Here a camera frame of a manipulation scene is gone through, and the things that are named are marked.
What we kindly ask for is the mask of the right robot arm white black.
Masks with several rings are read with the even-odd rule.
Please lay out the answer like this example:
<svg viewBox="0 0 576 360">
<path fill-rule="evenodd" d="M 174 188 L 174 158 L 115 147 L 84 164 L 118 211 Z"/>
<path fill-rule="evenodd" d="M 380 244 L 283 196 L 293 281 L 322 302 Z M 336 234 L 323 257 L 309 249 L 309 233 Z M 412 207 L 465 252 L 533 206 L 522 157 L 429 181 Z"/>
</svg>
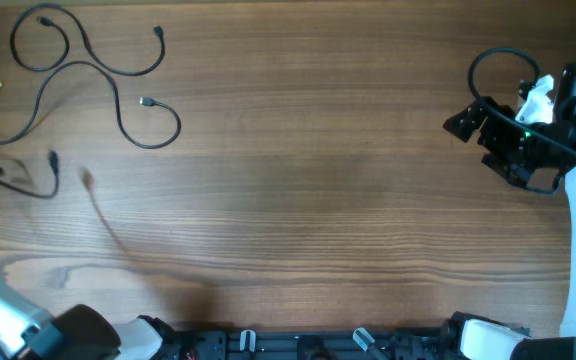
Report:
<svg viewBox="0 0 576 360">
<path fill-rule="evenodd" d="M 474 102 L 444 122 L 466 142 L 472 135 L 486 148 L 484 165 L 508 184 L 526 190 L 534 173 L 554 169 L 552 187 L 563 187 L 571 218 L 569 290 L 559 334 L 532 338 L 496 321 L 456 314 L 445 325 L 442 353 L 456 359 L 576 359 L 576 63 L 561 80 L 538 77 L 522 83 L 516 109 L 490 97 Z"/>
</svg>

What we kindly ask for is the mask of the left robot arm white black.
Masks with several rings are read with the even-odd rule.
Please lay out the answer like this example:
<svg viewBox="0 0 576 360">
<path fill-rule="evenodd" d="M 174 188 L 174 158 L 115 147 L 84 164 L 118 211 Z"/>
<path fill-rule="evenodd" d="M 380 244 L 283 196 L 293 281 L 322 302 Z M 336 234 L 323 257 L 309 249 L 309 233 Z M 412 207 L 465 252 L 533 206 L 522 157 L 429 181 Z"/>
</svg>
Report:
<svg viewBox="0 0 576 360">
<path fill-rule="evenodd" d="M 0 277 L 0 360 L 180 359 L 182 349 L 158 318 L 113 325 L 82 304 L 55 316 Z"/>
</svg>

